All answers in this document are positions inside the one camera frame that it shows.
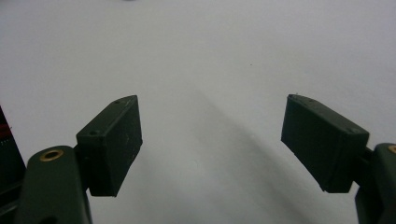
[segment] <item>white background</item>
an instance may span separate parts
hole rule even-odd
[[[391,0],[1,0],[0,105],[27,161],[137,94],[143,146],[95,224],[357,223],[280,134],[289,93],[395,142]]]

